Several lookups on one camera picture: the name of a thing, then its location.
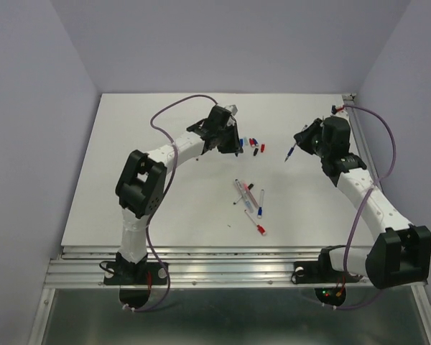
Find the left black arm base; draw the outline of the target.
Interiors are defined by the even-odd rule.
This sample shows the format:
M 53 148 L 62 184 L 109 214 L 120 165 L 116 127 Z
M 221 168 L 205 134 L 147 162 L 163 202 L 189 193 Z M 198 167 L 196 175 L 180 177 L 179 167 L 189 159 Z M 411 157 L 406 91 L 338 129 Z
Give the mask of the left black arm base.
M 119 302 L 132 313 L 151 312 L 161 307 L 170 292 L 168 265 L 140 262 L 132 267 L 114 261 L 101 261 L 103 284 L 119 289 Z

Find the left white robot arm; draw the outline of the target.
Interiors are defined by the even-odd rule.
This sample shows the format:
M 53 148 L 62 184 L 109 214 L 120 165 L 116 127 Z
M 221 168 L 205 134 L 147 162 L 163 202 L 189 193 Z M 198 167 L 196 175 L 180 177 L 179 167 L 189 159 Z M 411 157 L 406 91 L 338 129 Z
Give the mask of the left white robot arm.
M 169 144 L 149 152 L 134 150 L 128 156 L 115 189 L 123 217 L 116 262 L 122 264 L 120 273 L 128 282 L 140 282 L 145 276 L 142 261 L 147 258 L 147 224 L 164 199 L 165 183 L 172 180 L 179 165 L 214 149 L 221 154 L 243 152 L 237 111 L 235 105 L 215 105 L 207 118 L 189 126 Z

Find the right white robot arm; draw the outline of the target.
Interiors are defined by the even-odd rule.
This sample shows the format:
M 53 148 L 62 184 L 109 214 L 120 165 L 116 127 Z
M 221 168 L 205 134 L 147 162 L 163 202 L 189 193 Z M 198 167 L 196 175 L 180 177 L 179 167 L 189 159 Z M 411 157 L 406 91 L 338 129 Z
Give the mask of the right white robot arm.
M 342 273 L 367 277 L 380 290 L 423 282 L 428 278 L 431 231 L 401 215 L 371 178 L 366 164 L 350 151 L 351 127 L 346 119 L 316 119 L 297 133 L 297 146 L 320 158 L 323 172 L 356 208 L 374 238 L 370 249 L 350 244 L 321 249 L 318 260 L 303 267 L 303 282 L 330 282 Z

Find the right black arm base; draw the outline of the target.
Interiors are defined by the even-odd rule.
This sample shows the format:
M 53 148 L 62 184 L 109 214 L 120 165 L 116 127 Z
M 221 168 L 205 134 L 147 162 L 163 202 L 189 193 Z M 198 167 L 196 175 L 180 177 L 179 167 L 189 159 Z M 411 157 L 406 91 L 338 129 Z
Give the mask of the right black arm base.
M 315 296 L 323 305 L 341 307 L 346 301 L 346 285 L 357 283 L 359 276 L 330 269 L 321 269 L 318 261 L 299 261 L 294 263 L 291 282 L 294 285 L 316 285 Z

